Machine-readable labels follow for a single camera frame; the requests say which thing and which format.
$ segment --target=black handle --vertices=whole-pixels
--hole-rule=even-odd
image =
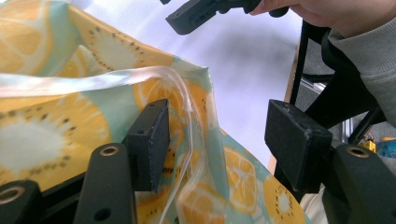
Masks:
[[[289,7],[281,7],[270,11],[270,15],[274,18],[282,17],[288,13]]]

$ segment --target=fabric with orange slice pattern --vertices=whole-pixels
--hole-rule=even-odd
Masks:
[[[49,13],[46,1],[10,1],[0,7],[0,72],[35,74],[42,68],[52,47]]]
[[[147,104],[167,98],[171,143],[158,192],[135,193],[139,223],[309,223],[291,194],[219,128],[207,68],[50,0],[0,4],[0,55],[0,185],[29,178],[45,190],[84,172],[94,149],[123,138],[128,128],[121,123],[133,123]],[[166,78],[64,95],[4,94],[13,91],[10,74],[40,77],[25,79],[21,90],[28,92],[36,91],[29,80],[61,88],[60,79],[44,77],[80,84],[110,71],[133,78],[135,68],[157,65],[171,67],[188,90],[191,151],[184,98]]]

